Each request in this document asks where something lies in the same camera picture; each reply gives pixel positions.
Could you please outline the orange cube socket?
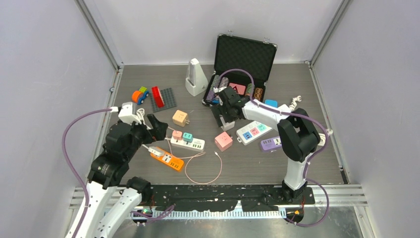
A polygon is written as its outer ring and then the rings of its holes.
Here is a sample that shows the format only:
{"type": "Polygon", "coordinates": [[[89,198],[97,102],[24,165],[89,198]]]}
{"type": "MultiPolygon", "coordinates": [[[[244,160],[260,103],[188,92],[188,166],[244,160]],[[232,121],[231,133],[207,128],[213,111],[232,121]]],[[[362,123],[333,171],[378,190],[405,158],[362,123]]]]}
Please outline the orange cube socket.
{"type": "Polygon", "coordinates": [[[174,113],[174,115],[172,117],[172,120],[173,120],[174,124],[176,124],[178,126],[181,126],[181,127],[184,127],[185,125],[189,124],[189,122],[190,122],[188,114],[186,112],[181,111],[181,110],[177,110],[174,113]]]}

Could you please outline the teal plug adapter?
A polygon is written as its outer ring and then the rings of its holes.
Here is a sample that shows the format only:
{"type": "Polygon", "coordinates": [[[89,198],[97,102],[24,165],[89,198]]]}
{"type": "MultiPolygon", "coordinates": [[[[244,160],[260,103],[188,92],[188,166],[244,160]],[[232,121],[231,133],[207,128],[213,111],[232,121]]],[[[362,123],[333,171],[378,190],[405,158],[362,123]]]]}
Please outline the teal plug adapter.
{"type": "Polygon", "coordinates": [[[193,135],[192,134],[185,132],[182,135],[182,139],[183,139],[183,141],[186,141],[188,143],[192,143],[192,141],[193,141],[194,138],[193,138],[193,135]]]}

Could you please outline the white cube socket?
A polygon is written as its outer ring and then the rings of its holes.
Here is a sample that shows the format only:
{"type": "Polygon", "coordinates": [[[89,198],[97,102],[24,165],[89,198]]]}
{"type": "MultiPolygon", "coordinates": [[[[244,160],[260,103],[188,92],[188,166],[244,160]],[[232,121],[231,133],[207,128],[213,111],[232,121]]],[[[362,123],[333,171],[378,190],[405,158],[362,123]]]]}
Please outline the white cube socket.
{"type": "Polygon", "coordinates": [[[235,122],[225,122],[222,124],[221,128],[223,131],[228,131],[230,129],[233,129],[235,126],[235,122]]]}

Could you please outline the white plug adapter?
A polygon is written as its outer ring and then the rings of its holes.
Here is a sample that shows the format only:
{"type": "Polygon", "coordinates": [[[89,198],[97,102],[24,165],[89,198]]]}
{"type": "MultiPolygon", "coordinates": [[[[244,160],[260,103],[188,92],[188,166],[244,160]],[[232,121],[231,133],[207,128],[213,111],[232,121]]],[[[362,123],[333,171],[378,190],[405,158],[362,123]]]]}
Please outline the white plug adapter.
{"type": "Polygon", "coordinates": [[[150,152],[151,155],[156,156],[158,158],[165,155],[164,150],[160,149],[159,147],[155,147],[155,146],[149,147],[148,151],[150,152]]]}

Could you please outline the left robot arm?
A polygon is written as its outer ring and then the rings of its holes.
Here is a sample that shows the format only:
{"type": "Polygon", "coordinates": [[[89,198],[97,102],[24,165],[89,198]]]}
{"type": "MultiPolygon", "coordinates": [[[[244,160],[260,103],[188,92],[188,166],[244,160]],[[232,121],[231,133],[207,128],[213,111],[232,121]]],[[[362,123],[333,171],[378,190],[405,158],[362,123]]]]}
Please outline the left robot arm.
{"type": "Polygon", "coordinates": [[[110,127],[104,150],[92,162],[87,183],[82,184],[84,200],[67,233],[68,238],[93,236],[105,206],[128,171],[134,154],[143,144],[165,139],[168,125],[153,114],[148,114],[147,118],[152,124],[150,129],[133,119],[128,123],[119,120],[110,127]]]}

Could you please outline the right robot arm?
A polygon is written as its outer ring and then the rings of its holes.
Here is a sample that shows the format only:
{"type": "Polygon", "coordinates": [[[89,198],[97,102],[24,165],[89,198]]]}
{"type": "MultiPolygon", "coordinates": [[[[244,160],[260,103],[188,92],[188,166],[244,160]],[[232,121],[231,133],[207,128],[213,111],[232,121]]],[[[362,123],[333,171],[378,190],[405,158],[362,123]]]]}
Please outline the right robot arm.
{"type": "Polygon", "coordinates": [[[314,121],[301,108],[291,111],[287,105],[275,108],[250,96],[240,96],[228,86],[216,93],[220,101],[211,106],[218,125],[238,119],[260,122],[279,133],[283,152],[288,158],[282,181],[282,196],[288,203],[296,203],[303,196],[308,180],[310,158],[315,154],[321,138],[314,121]]]}

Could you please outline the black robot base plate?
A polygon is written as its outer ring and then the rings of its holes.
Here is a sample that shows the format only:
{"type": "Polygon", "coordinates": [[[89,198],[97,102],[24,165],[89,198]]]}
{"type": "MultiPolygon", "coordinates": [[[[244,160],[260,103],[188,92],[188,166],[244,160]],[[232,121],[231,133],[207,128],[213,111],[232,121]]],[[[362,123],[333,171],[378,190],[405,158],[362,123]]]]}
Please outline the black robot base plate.
{"type": "Polygon", "coordinates": [[[296,198],[283,191],[280,185],[153,185],[143,202],[159,211],[173,205],[175,211],[232,211],[240,204],[245,212],[274,211],[279,205],[314,205],[310,187],[304,188],[296,198]]]}

